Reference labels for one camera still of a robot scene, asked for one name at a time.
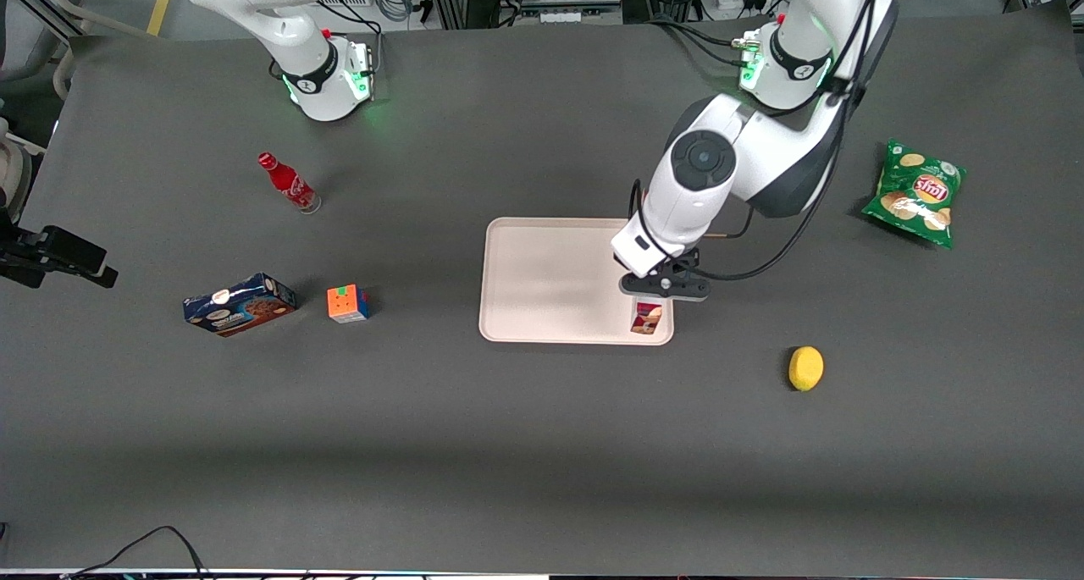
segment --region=tray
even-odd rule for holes
[[[499,218],[486,230],[478,330],[491,341],[664,345],[673,301],[655,334],[630,332],[635,299],[618,287],[625,270],[610,239],[624,220]]]

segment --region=red bottle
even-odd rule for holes
[[[301,176],[297,175],[294,168],[280,164],[279,159],[274,158],[271,153],[263,153],[259,156],[259,160],[260,166],[266,168],[268,175],[271,176],[271,183],[274,188],[286,195],[286,198],[294,203],[298,209],[301,209],[301,214],[312,214],[320,209],[320,195],[317,195],[317,192],[301,179]]]

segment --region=yellow lemon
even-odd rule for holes
[[[824,375],[824,357],[815,347],[799,347],[790,357],[790,384],[798,391],[809,391]]]

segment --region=gray table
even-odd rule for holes
[[[901,22],[805,237],[682,306],[658,349],[483,340],[485,229],[622,216],[732,72],[651,27],[410,33],[377,101],[321,125],[267,60],[247,40],[82,47],[26,223],[104,245],[120,280],[2,286],[4,566],[90,564],[171,523],[212,567],[1084,575],[1064,9]],[[956,249],[853,215],[890,137],[971,171]],[[319,214],[269,189],[261,151]],[[705,262],[758,263],[793,224],[758,218]],[[181,320],[183,297],[259,270],[307,305],[232,339]],[[347,282],[376,288],[373,321],[323,314]],[[782,370],[803,344],[828,363],[811,394]],[[185,557],[162,539],[125,564]]]

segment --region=green chip bag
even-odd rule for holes
[[[965,168],[888,141],[877,195],[862,214],[952,248],[952,206]]]

